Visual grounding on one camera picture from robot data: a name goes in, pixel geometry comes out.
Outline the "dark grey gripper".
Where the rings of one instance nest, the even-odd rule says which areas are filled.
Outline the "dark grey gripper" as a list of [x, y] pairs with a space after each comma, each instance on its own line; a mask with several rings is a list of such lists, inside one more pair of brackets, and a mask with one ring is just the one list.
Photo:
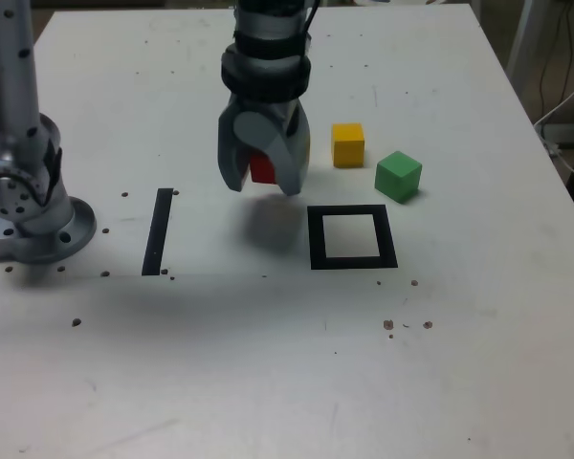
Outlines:
[[267, 103], [230, 97], [218, 121], [218, 166], [230, 190], [243, 189], [250, 169], [254, 183], [276, 185], [286, 196], [298, 195], [309, 157], [308, 119], [297, 100]]

